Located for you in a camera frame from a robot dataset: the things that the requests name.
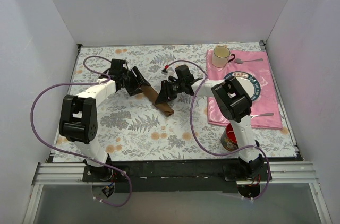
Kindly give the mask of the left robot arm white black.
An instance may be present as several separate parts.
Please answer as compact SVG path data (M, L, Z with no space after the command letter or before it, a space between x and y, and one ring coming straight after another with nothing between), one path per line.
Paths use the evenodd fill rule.
M122 88L134 96L142 92L142 86L149 85L137 67L129 69L126 60L112 59L111 67L100 73L94 85L76 95L64 97L59 134L75 144L84 155L90 173L100 181L110 180L114 170L108 165L111 158L96 138L97 107Z

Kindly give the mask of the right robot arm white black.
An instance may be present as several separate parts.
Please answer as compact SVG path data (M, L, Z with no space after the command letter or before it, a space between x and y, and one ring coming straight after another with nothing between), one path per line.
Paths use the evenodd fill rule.
M264 165L263 154L254 138L251 127L252 100L241 83L233 76L223 80L195 78L187 65L175 69L177 77L169 76L161 82L161 90L155 103L174 100L178 94L192 97L213 97L221 114L229 121L236 137L241 176L246 180L255 179Z

